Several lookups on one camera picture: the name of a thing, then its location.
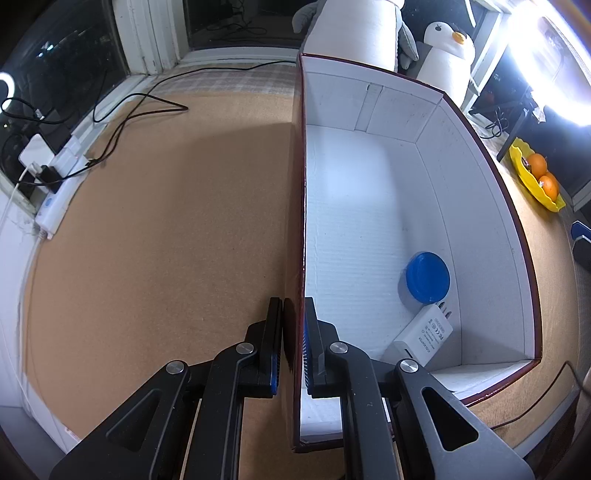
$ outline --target orange fruit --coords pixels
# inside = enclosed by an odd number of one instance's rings
[[[558,182],[558,180],[556,180],[556,177],[554,175],[552,175],[549,171],[544,173],[544,175],[546,175],[547,177],[550,177],[552,180],[554,180],[554,183],[556,185],[558,185],[558,189],[560,190],[560,182]]]
[[[554,178],[554,175],[552,175],[552,177],[549,177],[548,175],[542,175],[539,182],[540,187],[542,187],[544,190],[544,193],[550,197],[550,200],[555,202],[558,198],[558,182]]]
[[[539,153],[532,153],[527,157],[527,163],[530,164],[531,174],[536,180],[539,180],[542,175],[545,175],[548,171],[548,164],[546,159]]]

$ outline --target black cable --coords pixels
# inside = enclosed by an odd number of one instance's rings
[[[42,187],[42,186],[48,186],[48,185],[52,185],[54,183],[61,183],[66,179],[75,177],[76,175],[79,175],[80,173],[83,173],[87,170],[90,170],[92,167],[98,165],[99,163],[104,162],[105,160],[107,160],[115,151],[115,148],[117,147],[118,143],[119,143],[119,139],[121,137],[121,134],[123,132],[123,129],[125,128],[125,125],[127,124],[127,122],[133,118],[138,118],[140,116],[145,116],[145,115],[153,115],[155,113],[167,113],[167,112],[181,112],[181,111],[187,111],[189,110],[189,107],[187,107],[186,105],[182,105],[180,103],[175,103],[172,102],[170,100],[165,100],[163,98],[160,97],[156,97],[153,95],[150,95],[155,88],[157,88],[159,85],[161,85],[164,82],[167,82],[169,80],[178,78],[178,77],[182,77],[185,75],[190,75],[192,73],[198,73],[198,72],[203,72],[206,70],[231,70],[231,71],[238,71],[238,72],[247,72],[249,70],[254,70],[260,67],[264,67],[267,65],[276,65],[279,63],[291,63],[291,64],[295,64],[295,62],[293,60],[276,60],[276,61],[268,61],[266,63],[259,63],[257,65],[253,65],[252,67],[202,67],[199,69],[194,69],[194,70],[189,70],[187,72],[181,72],[181,73],[177,73],[175,75],[172,75],[170,77],[166,77],[162,80],[159,80],[158,82],[156,82],[154,85],[152,85],[150,87],[150,89],[148,90],[148,92],[146,93],[142,93],[142,92],[137,92],[137,93],[130,93],[128,96],[126,96],[125,98],[129,98],[131,96],[134,95],[139,95],[142,97],[142,99],[137,103],[137,105],[135,105],[131,111],[127,114],[127,116],[117,125],[117,127],[115,128],[115,130],[113,130],[113,133],[111,134],[111,137],[109,138],[109,141],[107,142],[107,144],[105,145],[105,148],[103,149],[103,152],[101,153],[101,155],[99,155],[97,158],[93,158],[90,159],[88,161],[88,163],[86,164],[86,166],[84,166],[83,168],[81,168],[80,170],[77,170],[73,173],[70,173],[69,175],[66,175],[65,177],[63,177],[61,180],[56,180],[56,181],[51,181],[51,182],[42,182],[42,183],[36,183],[36,182],[27,182],[27,181],[20,181],[20,182],[16,182],[16,184],[22,184],[22,185],[34,185],[36,187]],[[152,111],[148,111],[148,112],[141,112],[141,113],[134,113],[140,106],[141,104],[144,102],[144,100],[146,100],[146,98],[153,98],[156,99],[158,101],[164,102],[164,103],[168,103],[169,105],[175,105],[178,108],[175,109],[163,109],[163,110],[152,110]],[[115,107],[113,107],[109,113],[105,116],[103,116],[102,119],[100,120],[96,120],[95,118],[95,111],[96,111],[96,107],[98,104],[98,101],[95,102],[95,107],[93,108],[93,121],[95,121],[95,123],[97,123],[98,121],[104,120],[108,115],[110,115],[117,106],[119,106],[125,99],[120,100],[117,105]]]
[[[0,149],[0,168],[2,169],[2,171],[8,177],[9,180],[10,180],[10,177],[8,176],[8,170],[7,170],[6,164],[5,164],[5,151],[6,151],[6,146],[8,145],[8,141],[11,140],[12,138],[15,138],[15,137],[21,137],[21,138],[28,139],[27,136],[22,132],[13,132],[6,137],[6,140],[4,141],[4,143],[2,144],[2,148]]]
[[[228,37],[230,35],[234,35],[239,32],[250,33],[252,35],[258,35],[258,36],[263,36],[268,33],[268,30],[265,27],[251,27],[252,20],[250,20],[248,22],[246,21],[246,19],[244,18],[244,1],[240,2],[240,6],[238,8],[232,7],[232,12],[240,15],[242,23],[233,22],[233,23],[229,23],[226,25],[221,25],[220,27],[216,27],[216,28],[205,27],[205,30],[208,30],[208,31],[226,30],[226,29],[229,29],[230,27],[238,27],[237,29],[229,31],[228,33],[226,33],[225,35],[222,35],[219,38],[213,38],[212,39],[213,41],[224,40],[226,37]]]
[[[505,114],[501,112],[500,107],[495,108],[495,116],[496,120],[485,127],[485,129],[491,131],[492,135],[490,137],[480,137],[481,139],[490,140],[491,138],[499,138],[503,132],[509,128],[509,120],[505,118]]]
[[[271,14],[270,17],[284,17],[285,15],[279,12],[275,12],[273,10],[267,10],[265,8],[260,8],[259,12],[265,12],[266,14]]]
[[[36,116],[17,115],[16,113],[7,112],[4,108],[2,108],[2,105],[4,105],[4,103],[6,103],[8,100],[11,100],[13,102],[22,103],[23,105],[26,105],[31,110],[33,110],[33,112],[36,111],[36,108],[33,107],[29,102],[27,102],[26,100],[24,100],[22,98],[19,98],[19,97],[8,97],[8,98],[6,98],[2,102],[2,104],[0,104],[0,113],[3,113],[8,118],[14,118],[16,120],[27,120],[29,122],[36,122],[38,124],[44,124],[44,125],[61,125],[62,123],[64,123],[67,120],[69,120],[72,117],[72,115],[73,115],[73,112],[72,112],[72,114],[70,114],[66,118],[62,118],[61,120],[43,120],[41,118],[37,118]]]
[[[562,364],[562,367],[560,367],[560,370],[558,370],[558,373],[556,374],[556,376],[554,377],[554,379],[552,380],[552,382],[550,383],[550,385],[548,385],[548,388],[546,388],[546,390],[544,391],[544,393],[542,393],[542,395],[532,404],[531,407],[529,407],[525,412],[523,412],[521,415],[515,417],[514,419],[511,420],[507,420],[504,421],[503,423],[499,423],[498,425],[495,425],[494,427],[491,427],[491,430],[495,430],[501,427],[504,427],[505,425],[509,425],[510,423],[513,423],[523,417],[525,417],[529,412],[531,412],[531,410],[533,410],[533,408],[540,403],[540,401],[542,400],[542,398],[544,398],[546,396],[546,394],[550,391],[550,389],[554,386],[554,384],[556,383],[556,381],[558,380],[558,377],[560,376],[560,374],[562,373],[562,371],[564,370],[564,367],[568,366],[568,368],[570,368],[570,371],[573,374],[574,377],[574,382],[577,384],[577,387],[579,388],[579,390],[581,391],[581,393],[583,395],[585,395],[587,398],[591,399],[591,392],[589,390],[587,390],[584,386],[583,386],[583,382],[581,381],[581,379],[579,378],[579,376],[577,375],[577,372],[574,370],[573,364],[570,363],[568,360],[566,362],[564,362]]]
[[[301,42],[301,38],[295,37],[233,37],[233,38],[217,38],[216,41],[224,41],[228,43],[240,43],[240,42],[254,42],[261,44],[268,44],[267,40],[288,40],[292,42]]]
[[[105,87],[105,81],[107,80],[107,74],[109,73],[108,70],[105,70],[105,73],[103,74],[103,79],[100,82],[100,87],[99,87],[99,93],[96,94],[96,99],[95,99],[95,105],[92,108],[92,122],[94,124],[97,124],[99,121],[96,119],[95,115],[96,115],[96,107],[98,106],[99,102],[100,102],[100,94],[103,92],[103,88]]]

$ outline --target blue lid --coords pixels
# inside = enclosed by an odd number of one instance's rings
[[[432,252],[417,254],[407,266],[407,286],[421,303],[437,303],[449,290],[449,270]]]

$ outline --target blue object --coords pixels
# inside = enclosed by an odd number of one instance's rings
[[[271,356],[271,394],[277,395],[279,361],[276,354]]]
[[[591,229],[577,220],[570,228],[570,236],[573,240],[576,240],[580,236],[586,236],[591,240]]]
[[[432,252],[417,254],[408,263],[407,286],[421,303],[437,303],[449,290],[449,270],[445,262]]]
[[[310,380],[308,379],[308,317],[304,311],[304,342],[301,347],[301,353],[304,358],[304,381],[306,382],[306,389],[310,388]]]

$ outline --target white charger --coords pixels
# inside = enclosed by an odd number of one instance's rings
[[[422,366],[427,365],[453,331],[447,321],[451,312],[446,312],[444,305],[445,302],[439,306],[425,305],[386,349],[382,360],[395,364],[410,357]]]

